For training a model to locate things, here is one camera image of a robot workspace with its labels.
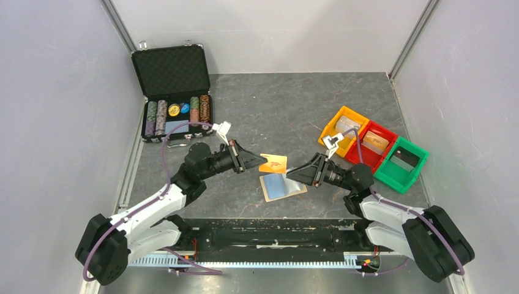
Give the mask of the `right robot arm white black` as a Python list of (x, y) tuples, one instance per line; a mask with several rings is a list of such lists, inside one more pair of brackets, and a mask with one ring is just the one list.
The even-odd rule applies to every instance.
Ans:
[(464, 275), (464, 266), (475, 259), (474, 249), (440, 206), (415, 208), (389, 200), (372, 186), (371, 168), (363, 163), (345, 169), (325, 154), (316, 153), (287, 178), (308, 186), (330, 184), (345, 190), (346, 209), (362, 219), (353, 234), (362, 250), (382, 246), (413, 260), (434, 282), (452, 274)]

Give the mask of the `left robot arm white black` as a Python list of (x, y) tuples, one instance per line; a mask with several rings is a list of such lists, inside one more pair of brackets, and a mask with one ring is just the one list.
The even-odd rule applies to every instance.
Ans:
[(195, 143), (178, 171), (155, 194), (121, 213), (97, 214), (89, 220), (75, 252), (83, 265), (83, 279), (108, 285), (129, 263), (151, 252), (171, 246), (188, 248), (192, 243), (188, 225), (167, 217), (198, 199), (207, 188), (205, 179), (228, 170), (240, 174), (265, 163), (265, 157), (233, 139), (215, 152), (205, 143)]

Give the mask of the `beige leather card holder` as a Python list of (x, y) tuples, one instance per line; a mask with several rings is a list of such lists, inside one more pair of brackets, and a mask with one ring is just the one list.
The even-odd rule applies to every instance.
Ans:
[(286, 178), (285, 174), (270, 173), (259, 178), (266, 202), (307, 193), (307, 186)]

